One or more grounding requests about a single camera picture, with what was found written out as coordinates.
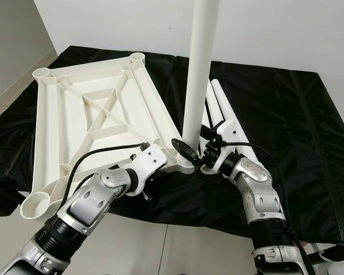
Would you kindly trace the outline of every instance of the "white plastic base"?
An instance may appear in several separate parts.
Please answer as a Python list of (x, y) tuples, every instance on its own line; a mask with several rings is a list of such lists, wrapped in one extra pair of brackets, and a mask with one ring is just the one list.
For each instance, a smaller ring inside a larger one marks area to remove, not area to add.
[[(167, 156), (166, 172), (181, 170), (172, 138), (181, 139), (147, 70), (145, 56), (33, 72), (38, 81), (36, 145), (32, 193), (23, 201), (26, 219), (53, 215), (69, 174), (85, 153), (140, 142), (157, 144)], [(100, 168), (123, 166), (138, 148), (102, 152), (77, 169), (79, 181)]]

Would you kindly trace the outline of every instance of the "gray floor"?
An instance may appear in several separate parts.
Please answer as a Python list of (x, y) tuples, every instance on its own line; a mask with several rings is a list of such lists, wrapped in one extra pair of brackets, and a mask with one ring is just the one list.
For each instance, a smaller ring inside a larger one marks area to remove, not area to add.
[[(0, 269), (41, 226), (22, 219), (19, 208), (9, 217), (0, 217)], [(247, 238), (108, 214), (64, 274), (253, 275), (251, 251)]]

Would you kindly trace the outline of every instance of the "white plastic holder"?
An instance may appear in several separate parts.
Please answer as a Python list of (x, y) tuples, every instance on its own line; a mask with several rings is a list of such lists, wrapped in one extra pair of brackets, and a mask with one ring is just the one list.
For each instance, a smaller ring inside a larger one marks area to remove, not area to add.
[(137, 156), (131, 163), (125, 165), (124, 169), (132, 169), (138, 175), (138, 187), (133, 192), (127, 193), (128, 196), (134, 197), (139, 195), (145, 185), (145, 181), (161, 166), (167, 163), (166, 155), (159, 149), (158, 145), (153, 144)]
[[(236, 116), (236, 114), (234, 113), (234, 110), (232, 108), (232, 106), (230, 105), (219, 81), (217, 79), (213, 79), (212, 80), (212, 87), (214, 90), (214, 93), (216, 95), (217, 101), (219, 103), (219, 107), (222, 110), (223, 116), (225, 120), (229, 120), (232, 119), (236, 122), (236, 135), (238, 136), (238, 141), (239, 142), (249, 142), (245, 132), (243, 131), (243, 128)], [(257, 159), (257, 156), (255, 154), (255, 152), (253, 151), (253, 149), (251, 147), (248, 146), (237, 146), (237, 152), (240, 154), (245, 155), (246, 157), (248, 157), (250, 160), (252, 160), (253, 162), (255, 162), (256, 164), (260, 165), (263, 167), (262, 163), (259, 162), (259, 160)]]
[[(237, 142), (238, 138), (235, 132), (237, 132), (237, 121), (230, 119), (225, 124), (222, 124), (222, 126), (218, 127), (217, 134), (224, 137), (225, 142)], [(219, 155), (219, 158), (217, 159), (215, 165), (213, 166), (212, 170), (215, 173), (219, 173), (219, 168), (223, 164), (223, 161), (228, 157), (228, 155), (231, 152), (234, 152), (236, 150), (236, 146), (225, 146), (222, 147), (221, 153)]]

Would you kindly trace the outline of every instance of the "white vertical pole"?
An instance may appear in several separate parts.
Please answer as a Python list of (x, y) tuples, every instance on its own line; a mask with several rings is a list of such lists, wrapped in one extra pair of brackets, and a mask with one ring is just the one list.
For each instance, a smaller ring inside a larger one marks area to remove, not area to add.
[[(212, 80), (212, 86), (214, 89), (214, 93), (216, 94), (219, 106), (222, 110), (224, 119), (225, 120), (234, 119), (236, 121), (236, 125), (237, 125), (237, 134), (239, 136), (239, 141), (240, 142), (248, 142), (246, 134), (243, 131), (242, 126), (241, 126), (239, 120), (237, 119), (237, 116), (234, 113), (232, 106), (230, 106), (230, 103), (229, 103), (219, 81), (216, 79), (213, 79)], [(248, 157), (250, 160), (252, 160), (256, 164), (259, 164), (262, 166), (262, 164), (257, 159), (256, 154), (251, 147), (237, 146), (236, 150), (238, 153), (245, 155), (246, 157)]]
[(218, 7), (219, 0), (195, 0), (194, 3), (182, 140), (195, 151), (205, 105)]
[[(202, 113), (202, 123), (203, 125), (207, 126), (209, 129), (210, 127), (210, 122), (208, 118), (208, 112), (206, 111), (206, 107), (204, 106), (204, 111)], [(206, 144), (208, 141), (204, 139), (203, 137), (199, 137), (199, 144), (200, 144), (200, 156), (203, 156), (203, 152), (206, 149)]]

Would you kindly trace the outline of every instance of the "black fabric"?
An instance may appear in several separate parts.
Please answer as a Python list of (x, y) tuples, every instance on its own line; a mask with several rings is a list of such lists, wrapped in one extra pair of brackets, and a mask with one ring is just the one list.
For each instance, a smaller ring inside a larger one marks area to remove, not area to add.
[[(129, 56), (132, 52), (69, 47), (50, 68)], [(182, 133), (188, 59), (145, 53), (146, 68)], [(284, 175), (270, 170), (288, 221), (307, 242), (344, 243), (344, 124), (316, 73), (212, 62), (217, 78), (250, 142), (265, 148)], [(31, 190), (37, 84), (0, 117), (0, 192)], [(241, 195), (217, 175), (162, 175), (146, 184), (154, 200), (122, 197), (115, 214), (150, 222), (207, 226), (248, 236)], [(0, 215), (17, 205), (0, 195)]]

